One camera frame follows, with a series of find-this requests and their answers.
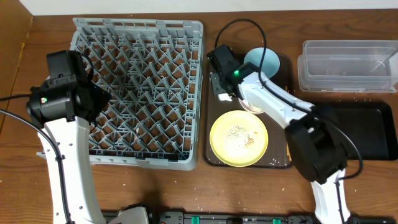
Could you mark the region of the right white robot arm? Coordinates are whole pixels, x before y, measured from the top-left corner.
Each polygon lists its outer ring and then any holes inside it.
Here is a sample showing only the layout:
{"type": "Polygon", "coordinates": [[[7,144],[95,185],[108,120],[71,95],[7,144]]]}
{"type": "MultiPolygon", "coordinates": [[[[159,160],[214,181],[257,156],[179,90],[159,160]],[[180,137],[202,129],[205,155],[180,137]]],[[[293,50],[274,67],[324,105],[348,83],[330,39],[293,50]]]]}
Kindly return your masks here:
{"type": "Polygon", "coordinates": [[[334,112],[292,96],[268,79],[261,65],[241,63],[225,44],[207,57],[222,90],[260,108],[284,129],[292,162],[312,185],[318,221],[346,223],[351,214],[342,185],[350,140],[334,112]]]}

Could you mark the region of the white napkin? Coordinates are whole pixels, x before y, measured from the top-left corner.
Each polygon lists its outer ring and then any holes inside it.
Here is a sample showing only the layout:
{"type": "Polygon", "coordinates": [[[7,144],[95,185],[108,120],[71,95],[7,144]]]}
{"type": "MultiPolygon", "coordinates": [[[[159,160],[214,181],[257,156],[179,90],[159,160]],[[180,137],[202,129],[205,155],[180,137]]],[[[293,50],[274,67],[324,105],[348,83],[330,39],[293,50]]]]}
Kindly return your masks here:
{"type": "Polygon", "coordinates": [[[228,93],[218,94],[218,100],[219,101],[232,101],[232,96],[230,96],[228,93]]]}

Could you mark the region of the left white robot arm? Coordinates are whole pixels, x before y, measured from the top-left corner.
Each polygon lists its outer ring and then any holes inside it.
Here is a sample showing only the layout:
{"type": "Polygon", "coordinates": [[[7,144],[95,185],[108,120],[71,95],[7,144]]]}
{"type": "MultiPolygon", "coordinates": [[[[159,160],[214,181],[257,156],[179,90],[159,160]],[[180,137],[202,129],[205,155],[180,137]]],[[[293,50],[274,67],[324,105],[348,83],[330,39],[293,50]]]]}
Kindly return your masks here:
{"type": "Polygon", "coordinates": [[[52,191],[54,223],[105,223],[88,152],[90,125],[111,95],[92,81],[86,56],[75,50],[47,55],[49,77],[31,88],[27,112],[38,128],[52,191]]]}

